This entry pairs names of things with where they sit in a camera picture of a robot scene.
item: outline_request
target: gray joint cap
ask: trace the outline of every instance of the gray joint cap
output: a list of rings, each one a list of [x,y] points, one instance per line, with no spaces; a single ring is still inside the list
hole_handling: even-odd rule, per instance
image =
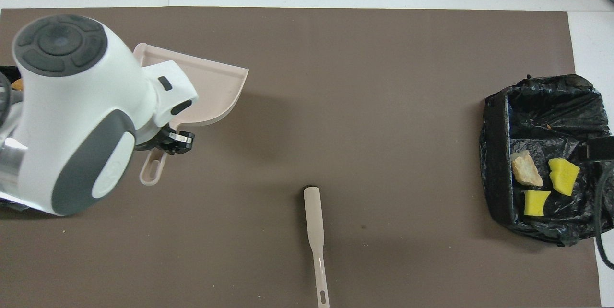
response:
[[[107,50],[107,35],[95,20],[52,15],[23,28],[13,43],[15,57],[42,76],[70,76],[94,66]]]

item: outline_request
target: brown mat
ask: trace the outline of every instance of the brown mat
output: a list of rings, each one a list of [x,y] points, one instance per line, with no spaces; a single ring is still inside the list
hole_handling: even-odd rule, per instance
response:
[[[564,12],[115,8],[130,48],[250,68],[235,109],[141,185],[71,218],[0,210],[7,307],[315,307],[301,188],[322,191],[332,307],[598,306],[592,240],[560,249],[487,213],[483,98],[574,72]]]

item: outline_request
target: black cable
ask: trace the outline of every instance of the black cable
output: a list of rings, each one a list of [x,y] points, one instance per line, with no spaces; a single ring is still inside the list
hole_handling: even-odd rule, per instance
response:
[[[597,188],[595,190],[595,213],[594,213],[594,223],[595,223],[595,240],[597,242],[597,250],[599,251],[599,255],[601,256],[601,260],[603,260],[605,266],[610,267],[610,269],[614,270],[614,264],[608,260],[607,255],[605,255],[605,249],[603,249],[603,242],[601,241],[601,200],[603,199],[603,191],[605,190],[605,182],[608,177],[614,172],[614,162],[610,162],[599,181],[597,181]]]

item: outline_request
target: beige dustpan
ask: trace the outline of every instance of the beige dustpan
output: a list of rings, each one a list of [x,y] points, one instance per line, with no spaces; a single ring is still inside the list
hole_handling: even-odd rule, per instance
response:
[[[133,54],[143,67],[175,61],[194,85],[198,101],[169,122],[175,130],[180,125],[206,126],[224,118],[235,106],[248,76],[247,68],[199,59],[145,43],[137,45]],[[141,169],[141,183],[147,186],[158,183],[167,156],[160,149],[149,152]]]

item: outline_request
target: yellow sponge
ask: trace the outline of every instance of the yellow sponge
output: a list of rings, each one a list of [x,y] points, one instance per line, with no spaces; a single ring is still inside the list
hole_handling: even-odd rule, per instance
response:
[[[566,196],[572,196],[575,180],[578,177],[579,167],[566,159],[554,158],[548,161],[550,166],[550,179],[555,190]]]
[[[527,190],[524,192],[524,215],[543,216],[543,205],[549,195],[548,190]]]

